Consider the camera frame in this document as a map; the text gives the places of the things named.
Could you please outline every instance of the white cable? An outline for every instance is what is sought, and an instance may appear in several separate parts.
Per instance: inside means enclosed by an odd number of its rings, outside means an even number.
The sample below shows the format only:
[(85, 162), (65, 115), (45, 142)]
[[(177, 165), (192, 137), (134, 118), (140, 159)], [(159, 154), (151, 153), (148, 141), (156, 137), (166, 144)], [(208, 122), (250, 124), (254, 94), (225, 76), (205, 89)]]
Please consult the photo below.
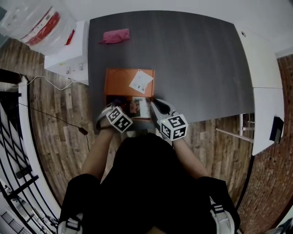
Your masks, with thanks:
[(58, 90), (60, 90), (60, 91), (62, 91), (62, 90), (64, 90), (64, 89), (66, 89), (68, 86), (70, 86), (70, 85), (72, 85), (72, 83), (74, 82), (74, 81), (72, 81), (69, 85), (67, 85), (65, 88), (63, 88), (63, 89), (59, 89), (58, 87), (56, 87), (50, 80), (48, 80), (47, 79), (47, 77), (46, 76), (43, 76), (43, 75), (37, 75), (35, 78), (33, 78), (30, 82), (28, 82), (27, 84), (25, 84), (25, 85), (18, 85), (17, 87), (11, 87), (11, 89), (18, 89), (19, 87), (22, 87), (22, 86), (27, 86), (27, 85), (29, 85), (30, 83), (32, 83), (35, 79), (37, 79), (37, 78), (39, 78), (39, 77), (44, 77), (51, 85), (53, 85), (56, 89), (58, 89)]

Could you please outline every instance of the pink cloth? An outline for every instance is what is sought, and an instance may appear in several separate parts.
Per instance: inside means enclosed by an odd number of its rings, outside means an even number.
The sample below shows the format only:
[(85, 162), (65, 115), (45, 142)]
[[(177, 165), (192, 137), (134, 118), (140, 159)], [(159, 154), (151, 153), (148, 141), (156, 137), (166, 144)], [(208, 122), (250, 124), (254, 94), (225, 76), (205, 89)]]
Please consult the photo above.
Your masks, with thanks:
[(129, 29), (119, 29), (104, 32), (103, 40), (100, 43), (112, 44), (130, 39)]

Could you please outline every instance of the cable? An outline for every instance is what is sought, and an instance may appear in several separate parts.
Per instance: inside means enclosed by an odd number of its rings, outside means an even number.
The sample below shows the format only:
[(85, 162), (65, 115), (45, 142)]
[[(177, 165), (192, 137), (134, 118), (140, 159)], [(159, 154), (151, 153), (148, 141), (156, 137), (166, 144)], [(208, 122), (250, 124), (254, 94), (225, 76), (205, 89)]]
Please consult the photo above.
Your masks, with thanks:
[(56, 87), (50, 80), (47, 79), (46, 76), (43, 76), (43, 75), (37, 75), (35, 78), (32, 79), (32, 81), (28, 82), (27, 84), (25, 85), (18, 85), (17, 87), (11, 87), (11, 89), (18, 89), (19, 87), (23, 87), (23, 86), (27, 86), (29, 85), (30, 83), (32, 83), (35, 79), (39, 78), (39, 77), (44, 77), (51, 85), (53, 85), (56, 89), (60, 90), (60, 91), (63, 91), (64, 89), (66, 89), (67, 87), (69, 87), (70, 85), (72, 85), (72, 83), (74, 81), (72, 81), (69, 85), (67, 85), (65, 88), (63, 89), (60, 89), (58, 87)]
[[(60, 120), (60, 121), (63, 121), (64, 123), (67, 123), (68, 125), (71, 125), (71, 126), (74, 126), (74, 127), (78, 128), (78, 131), (79, 131), (81, 134), (85, 135), (86, 138), (87, 138), (88, 131), (85, 130), (84, 128), (79, 127), (79, 126), (74, 125), (74, 124), (71, 124), (71, 123), (68, 123), (67, 121), (65, 121), (65, 120), (63, 120), (63, 119), (60, 119), (60, 118), (58, 118), (58, 117), (56, 117), (56, 116), (54, 116), (54, 115), (50, 115), (50, 114), (48, 114), (48, 113), (46, 113), (46, 112), (40, 111), (40, 110), (38, 110), (38, 109), (35, 109), (35, 108), (33, 108), (33, 107), (29, 107), (29, 108), (32, 109), (32, 110), (38, 111), (38, 112), (40, 112), (40, 113), (42, 113), (42, 114), (49, 115), (49, 116), (51, 116), (51, 117), (53, 117), (53, 118), (55, 118), (55, 119), (58, 119), (58, 120)], [(88, 151), (90, 151), (90, 146), (89, 146), (88, 138), (87, 138), (87, 147), (88, 147)]]

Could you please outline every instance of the gray table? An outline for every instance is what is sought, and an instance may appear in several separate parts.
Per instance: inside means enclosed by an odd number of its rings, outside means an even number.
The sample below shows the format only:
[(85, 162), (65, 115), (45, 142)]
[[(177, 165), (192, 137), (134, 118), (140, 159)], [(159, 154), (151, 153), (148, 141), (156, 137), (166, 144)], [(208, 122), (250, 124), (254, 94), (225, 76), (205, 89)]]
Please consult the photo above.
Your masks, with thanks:
[[(130, 29), (130, 40), (99, 44), (103, 33)], [(104, 108), (106, 68), (152, 69), (155, 97), (188, 122), (254, 112), (246, 56), (233, 24), (175, 11), (137, 11), (90, 21), (89, 92), (93, 120)]]

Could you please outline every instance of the black cable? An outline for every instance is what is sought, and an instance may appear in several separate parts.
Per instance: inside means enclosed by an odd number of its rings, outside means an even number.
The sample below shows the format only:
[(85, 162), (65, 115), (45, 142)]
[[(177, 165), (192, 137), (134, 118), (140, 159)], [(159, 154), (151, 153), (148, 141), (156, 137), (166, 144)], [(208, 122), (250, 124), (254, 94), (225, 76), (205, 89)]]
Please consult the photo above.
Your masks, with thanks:
[[(58, 117), (56, 117), (56, 116), (54, 116), (54, 115), (50, 115), (50, 114), (48, 114), (48, 113), (46, 113), (46, 112), (40, 111), (40, 110), (38, 110), (38, 109), (35, 109), (35, 108), (33, 108), (33, 107), (29, 107), (29, 108), (32, 109), (32, 110), (38, 111), (38, 112), (40, 112), (40, 113), (42, 113), (42, 114), (49, 115), (49, 116), (51, 116), (51, 117), (53, 117), (53, 118), (55, 118), (55, 119), (58, 119), (58, 120), (60, 120), (60, 121), (63, 121), (64, 123), (67, 123), (68, 125), (71, 125), (71, 126), (74, 126), (74, 127), (78, 128), (78, 131), (79, 131), (81, 134), (85, 135), (86, 138), (87, 138), (88, 131), (85, 130), (84, 128), (79, 127), (79, 126), (74, 125), (74, 124), (71, 124), (71, 123), (68, 123), (67, 121), (65, 121), (65, 120), (63, 120), (63, 119), (60, 119), (60, 118), (58, 118)], [(89, 146), (88, 138), (87, 138), (87, 147), (88, 147), (88, 151), (90, 151), (90, 146)]]

